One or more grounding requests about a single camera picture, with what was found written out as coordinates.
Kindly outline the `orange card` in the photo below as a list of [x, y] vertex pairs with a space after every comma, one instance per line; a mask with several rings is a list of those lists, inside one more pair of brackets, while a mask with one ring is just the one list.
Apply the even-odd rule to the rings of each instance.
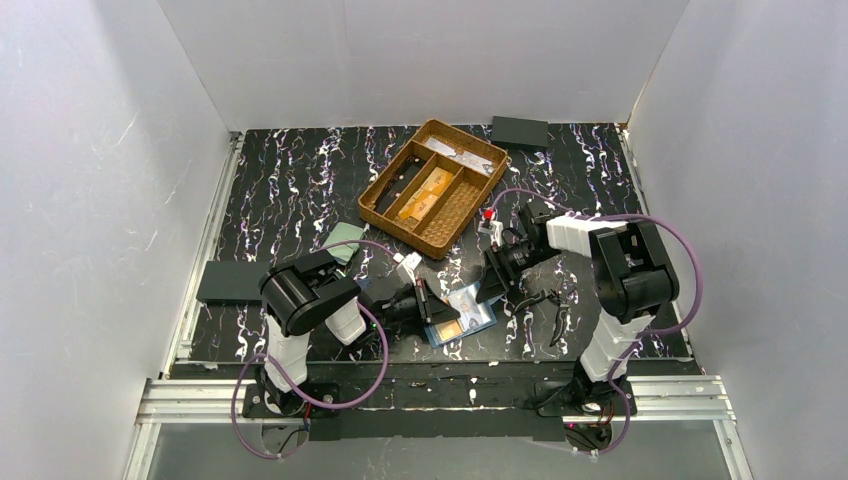
[[462, 324], [459, 320], [438, 323], [435, 325], [434, 330], [436, 339], [439, 343], [450, 342], [464, 333]]

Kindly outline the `light blue card holder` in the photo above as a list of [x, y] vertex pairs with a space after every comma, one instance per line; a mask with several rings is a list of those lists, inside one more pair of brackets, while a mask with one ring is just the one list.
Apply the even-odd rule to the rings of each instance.
[[[444, 300], [461, 314], [458, 319], [463, 327], [464, 333], [453, 339], [452, 341], [462, 339], [469, 335], [474, 335], [478, 332], [486, 330], [497, 323], [496, 315], [489, 303], [478, 304], [475, 301], [475, 295], [479, 288], [479, 282], [465, 286], [458, 290], [450, 292]], [[435, 336], [435, 325], [428, 326], [425, 329], [428, 341], [434, 348], [446, 345], [450, 342], [439, 343]]]

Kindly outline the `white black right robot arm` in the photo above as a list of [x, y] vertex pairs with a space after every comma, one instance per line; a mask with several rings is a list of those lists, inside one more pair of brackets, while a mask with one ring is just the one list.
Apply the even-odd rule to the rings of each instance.
[[493, 209], [478, 229], [492, 239], [476, 301], [507, 294], [521, 274], [563, 252], [591, 260], [601, 305], [592, 339], [568, 384], [573, 402], [596, 402], [615, 394], [626, 376], [626, 350], [661, 309], [679, 294], [679, 281], [657, 228], [645, 219], [592, 220], [556, 211], [539, 201], [519, 210], [522, 232], [509, 241]]

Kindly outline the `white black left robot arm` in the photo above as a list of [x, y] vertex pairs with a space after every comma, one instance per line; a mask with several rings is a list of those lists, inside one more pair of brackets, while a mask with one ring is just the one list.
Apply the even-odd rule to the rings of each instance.
[[[258, 382], [279, 408], [291, 395], [329, 410], [356, 406], [376, 390], [386, 374], [386, 325], [408, 324], [423, 331], [460, 318], [460, 312], [407, 264], [400, 263], [384, 277], [360, 281], [342, 273], [327, 250], [272, 267], [262, 276], [258, 288], [269, 334]], [[370, 325], [381, 340], [383, 358], [377, 379], [365, 393], [348, 402], [332, 403], [301, 387], [308, 378], [306, 358], [313, 330], [325, 326], [340, 343], [349, 346]]]

